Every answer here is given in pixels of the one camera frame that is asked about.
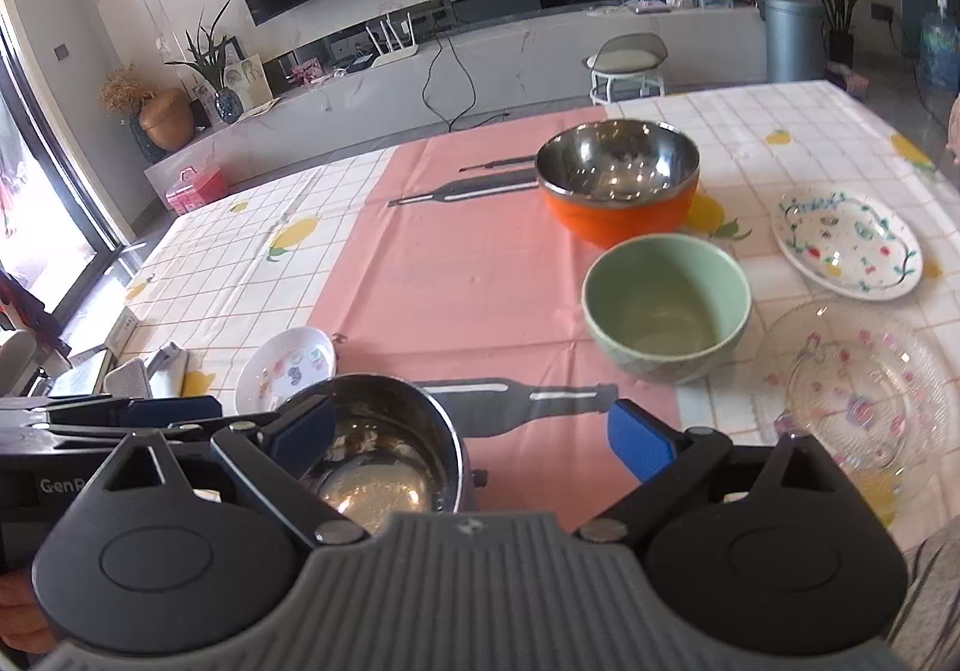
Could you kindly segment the left hand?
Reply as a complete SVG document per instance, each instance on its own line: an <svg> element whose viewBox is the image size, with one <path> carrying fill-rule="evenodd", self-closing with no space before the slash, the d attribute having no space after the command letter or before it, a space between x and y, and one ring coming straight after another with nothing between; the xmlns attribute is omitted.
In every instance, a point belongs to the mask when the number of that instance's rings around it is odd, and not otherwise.
<svg viewBox="0 0 960 671"><path fill-rule="evenodd" d="M3 573L0 579L0 637L11 650L45 655L55 637L32 591L27 568Z"/></svg>

